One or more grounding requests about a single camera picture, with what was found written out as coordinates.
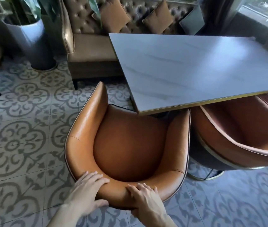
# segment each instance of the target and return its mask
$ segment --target floral tile pattern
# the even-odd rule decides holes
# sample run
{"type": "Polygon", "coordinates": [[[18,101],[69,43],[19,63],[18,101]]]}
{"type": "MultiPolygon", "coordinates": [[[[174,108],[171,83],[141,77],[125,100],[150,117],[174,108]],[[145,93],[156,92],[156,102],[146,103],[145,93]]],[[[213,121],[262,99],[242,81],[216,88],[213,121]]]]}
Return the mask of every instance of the floral tile pattern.
{"type": "MultiPolygon", "coordinates": [[[[74,184],[64,143],[96,81],[73,87],[66,57],[58,67],[37,72],[23,57],[0,66],[0,226],[46,227],[74,184]]],[[[133,110],[125,80],[104,80],[108,102],[133,110]]],[[[193,161],[188,171],[205,177],[210,169],[193,161]]],[[[268,227],[268,167],[228,171],[215,180],[186,177],[164,203],[178,227],[268,227]]],[[[77,227],[143,227],[130,211],[95,210],[77,227]]]]}

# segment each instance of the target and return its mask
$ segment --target brown pillow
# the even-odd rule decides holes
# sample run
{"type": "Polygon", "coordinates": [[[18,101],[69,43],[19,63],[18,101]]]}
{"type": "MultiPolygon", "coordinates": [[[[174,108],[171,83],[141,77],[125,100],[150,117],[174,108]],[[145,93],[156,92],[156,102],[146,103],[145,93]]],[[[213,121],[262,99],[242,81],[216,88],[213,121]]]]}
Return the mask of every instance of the brown pillow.
{"type": "Polygon", "coordinates": [[[109,33],[119,33],[131,20],[119,0],[107,0],[105,6],[100,9],[100,17],[109,33]]]}
{"type": "Polygon", "coordinates": [[[173,20],[167,2],[162,0],[156,9],[143,20],[143,23],[147,25],[151,33],[162,34],[173,23],[173,20]]]}

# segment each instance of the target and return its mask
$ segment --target marble table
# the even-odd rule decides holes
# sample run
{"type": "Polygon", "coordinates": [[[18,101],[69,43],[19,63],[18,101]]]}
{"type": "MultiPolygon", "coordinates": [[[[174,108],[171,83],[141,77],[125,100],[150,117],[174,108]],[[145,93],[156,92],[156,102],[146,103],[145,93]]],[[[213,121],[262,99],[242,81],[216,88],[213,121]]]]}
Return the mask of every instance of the marble table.
{"type": "Polygon", "coordinates": [[[268,51],[252,38],[109,36],[140,115],[268,92],[268,51]]]}

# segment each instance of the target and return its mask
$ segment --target tufted backrest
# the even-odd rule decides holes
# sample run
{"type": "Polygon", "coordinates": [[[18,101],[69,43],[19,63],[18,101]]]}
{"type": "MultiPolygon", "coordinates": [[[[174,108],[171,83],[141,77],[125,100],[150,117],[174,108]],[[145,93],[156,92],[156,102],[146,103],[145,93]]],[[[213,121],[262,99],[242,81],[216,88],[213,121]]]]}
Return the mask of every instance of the tufted backrest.
{"type": "MultiPolygon", "coordinates": [[[[88,0],[63,0],[68,11],[70,24],[74,34],[103,34],[99,22],[92,18],[93,11],[88,0]]],[[[121,30],[121,33],[150,33],[142,20],[149,15],[162,0],[120,0],[122,6],[132,20],[121,30]]],[[[99,8],[106,0],[97,0],[99,8]]],[[[194,7],[194,3],[167,0],[174,22],[163,34],[179,34],[179,21],[194,7]]]]}

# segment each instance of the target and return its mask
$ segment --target plant pot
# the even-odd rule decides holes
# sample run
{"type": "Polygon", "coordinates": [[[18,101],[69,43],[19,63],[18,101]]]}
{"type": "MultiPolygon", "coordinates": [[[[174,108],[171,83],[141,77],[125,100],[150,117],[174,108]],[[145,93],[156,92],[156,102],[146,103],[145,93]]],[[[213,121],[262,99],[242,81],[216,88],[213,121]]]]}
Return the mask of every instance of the plant pot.
{"type": "Polygon", "coordinates": [[[23,54],[29,60],[31,67],[37,71],[48,71],[56,68],[56,61],[53,59],[43,21],[29,25],[12,25],[8,16],[2,18],[11,35],[15,38],[23,54]]]}

